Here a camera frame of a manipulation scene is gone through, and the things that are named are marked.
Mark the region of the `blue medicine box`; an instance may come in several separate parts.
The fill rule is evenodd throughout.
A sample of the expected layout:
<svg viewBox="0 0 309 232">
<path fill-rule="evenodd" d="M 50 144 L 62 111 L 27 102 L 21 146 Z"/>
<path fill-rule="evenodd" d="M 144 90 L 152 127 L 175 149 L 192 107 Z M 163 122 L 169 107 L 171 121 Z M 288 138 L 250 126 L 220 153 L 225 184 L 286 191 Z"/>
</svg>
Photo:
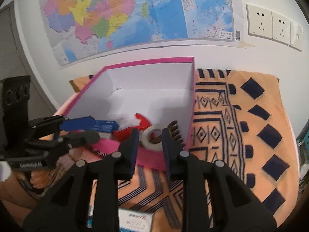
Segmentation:
<svg viewBox="0 0 309 232">
<path fill-rule="evenodd" d="M 94 130 L 112 134 L 119 129 L 119 124 L 114 120 L 96 120 Z"/>
</svg>

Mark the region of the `orange patterned tablecloth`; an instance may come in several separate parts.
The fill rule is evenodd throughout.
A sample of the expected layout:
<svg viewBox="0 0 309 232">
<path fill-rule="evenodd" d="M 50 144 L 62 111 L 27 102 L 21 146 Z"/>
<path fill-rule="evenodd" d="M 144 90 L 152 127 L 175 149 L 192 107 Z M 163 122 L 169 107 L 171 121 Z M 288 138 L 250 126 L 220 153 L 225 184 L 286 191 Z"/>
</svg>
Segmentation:
<svg viewBox="0 0 309 232">
<path fill-rule="evenodd" d="M 298 185 L 292 169 L 297 153 L 290 122 L 282 106 L 279 80 L 262 73 L 195 68 L 190 139 L 183 150 L 203 161 L 210 231 L 276 231 L 295 206 L 278 182 Z M 118 209 L 154 214 L 152 231 L 182 231 L 183 181 L 170 180 L 162 151 L 140 142 L 135 172 L 118 181 Z M 19 225 L 1 206 L 1 231 L 93 231 L 97 185 L 94 163 L 116 152 L 121 142 L 98 132 L 100 140 L 59 157 L 64 175 Z"/>
</svg>

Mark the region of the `white tape roll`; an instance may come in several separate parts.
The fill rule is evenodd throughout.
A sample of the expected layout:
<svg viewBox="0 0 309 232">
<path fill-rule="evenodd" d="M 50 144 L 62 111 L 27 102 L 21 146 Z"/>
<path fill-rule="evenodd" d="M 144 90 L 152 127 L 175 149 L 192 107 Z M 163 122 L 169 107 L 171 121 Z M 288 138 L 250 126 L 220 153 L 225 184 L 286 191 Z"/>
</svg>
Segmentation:
<svg viewBox="0 0 309 232">
<path fill-rule="evenodd" d="M 150 151 L 162 151 L 161 125 L 151 125 L 141 134 L 140 142 L 144 148 Z"/>
</svg>

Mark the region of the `red plastic tool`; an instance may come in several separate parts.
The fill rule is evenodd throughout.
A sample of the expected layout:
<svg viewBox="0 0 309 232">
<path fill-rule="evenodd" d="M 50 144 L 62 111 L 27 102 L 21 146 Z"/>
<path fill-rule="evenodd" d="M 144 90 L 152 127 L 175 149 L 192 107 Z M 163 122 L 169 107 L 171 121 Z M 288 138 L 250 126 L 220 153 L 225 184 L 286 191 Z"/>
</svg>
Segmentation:
<svg viewBox="0 0 309 232">
<path fill-rule="evenodd" d="M 129 139 L 133 129 L 137 129 L 138 131 L 145 131 L 148 127 L 151 126 L 150 120 L 148 120 L 148 118 L 139 113 L 135 113 L 135 119 L 139 120 L 138 125 L 130 126 L 122 130 L 113 131 L 113 136 L 117 141 L 123 142 Z"/>
</svg>

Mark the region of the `grey door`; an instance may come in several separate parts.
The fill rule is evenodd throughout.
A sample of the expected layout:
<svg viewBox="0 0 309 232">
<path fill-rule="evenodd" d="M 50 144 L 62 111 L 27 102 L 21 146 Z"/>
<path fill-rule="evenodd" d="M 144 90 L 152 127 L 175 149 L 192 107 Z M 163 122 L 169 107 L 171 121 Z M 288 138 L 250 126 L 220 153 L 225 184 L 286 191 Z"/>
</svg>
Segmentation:
<svg viewBox="0 0 309 232">
<path fill-rule="evenodd" d="M 1 8 L 0 34 L 1 79 L 30 75 L 29 119 L 53 115 L 56 108 L 37 81 L 22 47 L 13 2 Z"/>
</svg>

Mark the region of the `white wall switch right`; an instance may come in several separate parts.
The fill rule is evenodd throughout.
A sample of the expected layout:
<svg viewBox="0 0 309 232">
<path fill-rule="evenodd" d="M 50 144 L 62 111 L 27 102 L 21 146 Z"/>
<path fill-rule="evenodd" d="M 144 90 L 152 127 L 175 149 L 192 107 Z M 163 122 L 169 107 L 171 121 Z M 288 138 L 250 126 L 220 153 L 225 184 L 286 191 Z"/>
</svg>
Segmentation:
<svg viewBox="0 0 309 232">
<path fill-rule="evenodd" d="M 303 49 L 303 28 L 300 24 L 295 21 L 290 21 L 291 23 L 291 41 L 290 46 L 298 51 Z"/>
</svg>

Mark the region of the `pink open cardboard box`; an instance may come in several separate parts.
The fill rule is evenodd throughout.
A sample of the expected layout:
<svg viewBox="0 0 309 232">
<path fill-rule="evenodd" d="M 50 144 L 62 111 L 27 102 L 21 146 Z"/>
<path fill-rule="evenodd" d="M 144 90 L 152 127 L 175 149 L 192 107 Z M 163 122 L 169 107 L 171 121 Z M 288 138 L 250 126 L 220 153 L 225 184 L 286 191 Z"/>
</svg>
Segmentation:
<svg viewBox="0 0 309 232">
<path fill-rule="evenodd" d="M 156 130 L 177 121 L 181 139 L 190 139 L 195 89 L 192 57 L 114 64 L 101 69 L 57 111 L 70 119 L 92 116 L 133 127 L 141 114 Z"/>
</svg>

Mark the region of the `white wall socket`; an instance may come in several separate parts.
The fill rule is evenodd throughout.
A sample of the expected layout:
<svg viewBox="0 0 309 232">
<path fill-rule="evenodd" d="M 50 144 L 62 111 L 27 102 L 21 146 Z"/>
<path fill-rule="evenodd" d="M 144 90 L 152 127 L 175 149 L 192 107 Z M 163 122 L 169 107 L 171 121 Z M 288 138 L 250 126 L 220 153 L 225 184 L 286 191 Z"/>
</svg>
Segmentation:
<svg viewBox="0 0 309 232">
<path fill-rule="evenodd" d="M 280 14 L 272 12 L 272 40 L 282 44 L 289 45 L 291 41 L 291 23 L 290 20 Z"/>
<path fill-rule="evenodd" d="M 272 13 L 268 9 L 247 4 L 248 34 L 251 36 L 272 39 Z"/>
</svg>

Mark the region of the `colourful wall map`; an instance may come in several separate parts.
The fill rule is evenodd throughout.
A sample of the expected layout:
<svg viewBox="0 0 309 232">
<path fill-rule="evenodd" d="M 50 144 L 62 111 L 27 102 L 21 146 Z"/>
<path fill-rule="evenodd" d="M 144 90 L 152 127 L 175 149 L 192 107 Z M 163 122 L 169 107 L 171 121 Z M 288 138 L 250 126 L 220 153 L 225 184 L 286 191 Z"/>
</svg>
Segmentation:
<svg viewBox="0 0 309 232">
<path fill-rule="evenodd" d="M 154 46 L 237 46 L 242 0 L 39 0 L 59 66 Z"/>
</svg>

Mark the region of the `white wall socket left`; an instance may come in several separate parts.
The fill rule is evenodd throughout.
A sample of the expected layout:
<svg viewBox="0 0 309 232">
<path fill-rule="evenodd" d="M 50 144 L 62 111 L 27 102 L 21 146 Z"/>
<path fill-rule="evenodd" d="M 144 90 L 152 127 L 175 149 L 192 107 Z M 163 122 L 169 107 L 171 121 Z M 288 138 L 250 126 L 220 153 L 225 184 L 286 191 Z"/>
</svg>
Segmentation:
<svg viewBox="0 0 309 232">
<path fill-rule="evenodd" d="M 272 13 L 268 9 L 247 4 L 248 34 L 251 36 L 272 39 Z"/>
</svg>

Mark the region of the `white teal medicine box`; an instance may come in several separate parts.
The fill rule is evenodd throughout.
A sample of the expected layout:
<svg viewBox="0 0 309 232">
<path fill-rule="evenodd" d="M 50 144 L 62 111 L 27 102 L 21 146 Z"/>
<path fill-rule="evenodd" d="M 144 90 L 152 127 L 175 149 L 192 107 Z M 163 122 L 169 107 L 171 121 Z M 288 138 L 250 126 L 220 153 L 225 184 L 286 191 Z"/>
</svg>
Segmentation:
<svg viewBox="0 0 309 232">
<path fill-rule="evenodd" d="M 119 231 L 151 232 L 154 214 L 126 210 L 118 210 Z"/>
</svg>

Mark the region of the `white wall socket middle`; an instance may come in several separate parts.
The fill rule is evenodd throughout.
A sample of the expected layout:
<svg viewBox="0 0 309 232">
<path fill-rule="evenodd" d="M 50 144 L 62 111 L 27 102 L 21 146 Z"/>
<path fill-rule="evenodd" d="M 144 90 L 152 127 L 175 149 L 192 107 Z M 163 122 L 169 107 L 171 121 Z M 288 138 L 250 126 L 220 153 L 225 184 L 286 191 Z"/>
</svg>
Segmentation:
<svg viewBox="0 0 309 232">
<path fill-rule="evenodd" d="M 289 45 L 291 41 L 291 23 L 290 20 L 280 14 L 272 12 L 272 40 L 282 44 Z"/>
</svg>

